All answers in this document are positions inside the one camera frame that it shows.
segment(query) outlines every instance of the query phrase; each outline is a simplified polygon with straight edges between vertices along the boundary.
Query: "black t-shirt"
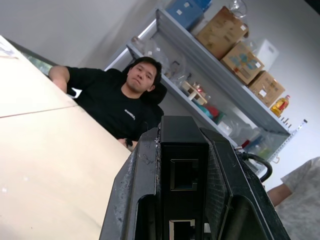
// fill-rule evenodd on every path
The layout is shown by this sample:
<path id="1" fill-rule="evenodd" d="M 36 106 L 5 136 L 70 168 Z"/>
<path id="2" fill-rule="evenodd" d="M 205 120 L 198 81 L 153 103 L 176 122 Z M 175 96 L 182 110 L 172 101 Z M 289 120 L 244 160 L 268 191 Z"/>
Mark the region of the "black t-shirt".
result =
<path id="1" fill-rule="evenodd" d="M 116 139 L 138 141 L 148 130 L 149 107 L 140 99 L 126 97 L 121 91 L 126 75 L 116 69 L 67 69 L 70 74 L 68 87 L 82 90 L 75 101 Z"/>

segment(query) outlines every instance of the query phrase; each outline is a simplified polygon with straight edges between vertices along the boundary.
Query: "ethernet port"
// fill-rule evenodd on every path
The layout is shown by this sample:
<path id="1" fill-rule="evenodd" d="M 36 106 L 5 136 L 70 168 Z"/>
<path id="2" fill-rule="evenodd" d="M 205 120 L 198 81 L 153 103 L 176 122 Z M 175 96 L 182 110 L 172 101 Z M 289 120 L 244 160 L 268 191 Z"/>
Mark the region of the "ethernet port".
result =
<path id="1" fill-rule="evenodd" d="M 172 159 L 170 164 L 170 190 L 196 191 L 199 177 L 197 159 Z"/>

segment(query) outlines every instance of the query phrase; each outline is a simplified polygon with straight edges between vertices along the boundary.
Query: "black device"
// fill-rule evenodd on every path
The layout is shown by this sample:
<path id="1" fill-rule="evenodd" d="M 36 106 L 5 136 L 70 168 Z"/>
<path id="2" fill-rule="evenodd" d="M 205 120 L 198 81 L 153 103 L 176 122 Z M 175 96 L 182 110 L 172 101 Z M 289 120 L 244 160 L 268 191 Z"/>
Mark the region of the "black device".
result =
<path id="1" fill-rule="evenodd" d="M 259 178 L 227 139 L 199 129 L 192 117 L 163 116 L 117 174 L 99 239 L 290 238 Z"/>

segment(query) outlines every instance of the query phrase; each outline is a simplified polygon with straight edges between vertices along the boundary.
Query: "metal shelving unit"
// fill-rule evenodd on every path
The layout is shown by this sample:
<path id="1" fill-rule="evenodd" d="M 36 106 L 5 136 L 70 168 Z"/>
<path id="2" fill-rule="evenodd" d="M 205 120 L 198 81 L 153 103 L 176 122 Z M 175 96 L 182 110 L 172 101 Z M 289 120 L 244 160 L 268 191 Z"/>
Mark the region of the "metal shelving unit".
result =
<path id="1" fill-rule="evenodd" d="M 268 162 L 271 162 L 294 135 L 293 133 L 291 134 L 287 126 L 174 18 L 165 10 L 155 8 L 148 15 L 140 30 L 136 32 L 136 36 L 146 40 L 151 37 L 156 38 L 157 35 L 160 35 L 167 41 L 167 44 L 184 55 L 189 65 L 201 73 L 217 91 L 223 93 L 224 96 L 257 127 L 279 136 L 277 140 L 278 146 L 268 159 Z M 114 55 L 106 70 L 115 66 L 126 67 L 124 64 L 129 64 L 132 59 L 130 55 L 132 58 L 143 56 L 131 41 L 128 41 L 127 45 L 119 49 Z M 164 74 L 162 74 L 161 82 L 175 99 L 184 106 L 193 117 L 197 118 L 204 127 L 222 134 L 234 147 L 238 146 L 235 141 L 222 132 L 220 128 Z M 247 164 L 257 175 L 265 168 L 259 164 L 252 164 L 250 162 Z"/>
<path id="2" fill-rule="evenodd" d="M 201 69 L 254 124 L 269 132 L 290 135 L 285 124 L 165 10 L 158 9 L 156 19 L 157 32 L 179 49 L 189 64 Z"/>

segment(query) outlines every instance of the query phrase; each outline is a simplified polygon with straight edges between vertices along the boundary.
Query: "wooden table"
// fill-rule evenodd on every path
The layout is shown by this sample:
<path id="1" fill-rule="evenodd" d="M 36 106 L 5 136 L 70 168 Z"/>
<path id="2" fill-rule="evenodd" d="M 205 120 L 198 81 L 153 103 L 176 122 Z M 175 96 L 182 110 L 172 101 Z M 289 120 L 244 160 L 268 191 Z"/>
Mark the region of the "wooden table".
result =
<path id="1" fill-rule="evenodd" d="M 98 240 L 130 152 L 20 55 L 0 92 L 0 239 Z"/>

